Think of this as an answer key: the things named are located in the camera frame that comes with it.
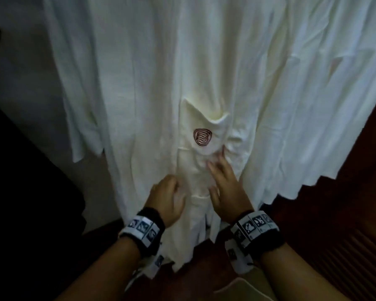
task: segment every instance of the forearm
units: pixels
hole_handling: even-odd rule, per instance
[[[264,253],[260,263],[281,301],[348,301],[288,244]]]
[[[119,300],[140,258],[135,242],[128,237],[120,238],[56,301]]]

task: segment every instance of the gray wall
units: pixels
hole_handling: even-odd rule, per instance
[[[82,191],[85,232],[120,218],[105,158],[72,162],[42,0],[0,0],[0,28],[0,109]]]

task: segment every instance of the person's left hand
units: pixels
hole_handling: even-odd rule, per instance
[[[150,190],[145,207],[158,211],[166,228],[173,225],[180,217],[185,206],[185,197],[174,202],[174,194],[178,190],[178,181],[174,175],[166,175]]]

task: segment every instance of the person's right hand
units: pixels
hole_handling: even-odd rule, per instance
[[[213,208],[222,221],[231,224],[240,214],[253,210],[244,188],[237,181],[231,165],[224,158],[224,148],[223,153],[218,154],[217,164],[208,161],[207,166],[217,185],[209,188]]]

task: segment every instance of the person's left forearm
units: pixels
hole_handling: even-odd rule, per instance
[[[56,301],[119,300],[140,258],[136,243],[120,238]]]

